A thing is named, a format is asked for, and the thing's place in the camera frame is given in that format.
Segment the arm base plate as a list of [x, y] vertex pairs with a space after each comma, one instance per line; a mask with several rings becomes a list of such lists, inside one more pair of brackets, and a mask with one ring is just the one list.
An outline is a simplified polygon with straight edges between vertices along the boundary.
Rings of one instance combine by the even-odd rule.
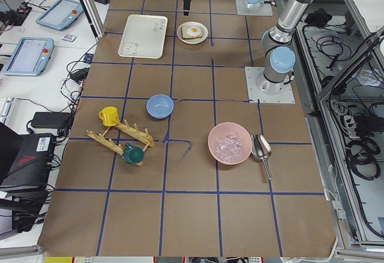
[[286, 76], [280, 83], [265, 79], [264, 67], [245, 67], [248, 101], [250, 103], [295, 104], [292, 84]]
[[243, 16], [272, 16], [272, 7], [264, 0], [256, 4], [248, 3], [246, 0], [235, 0], [237, 15]]

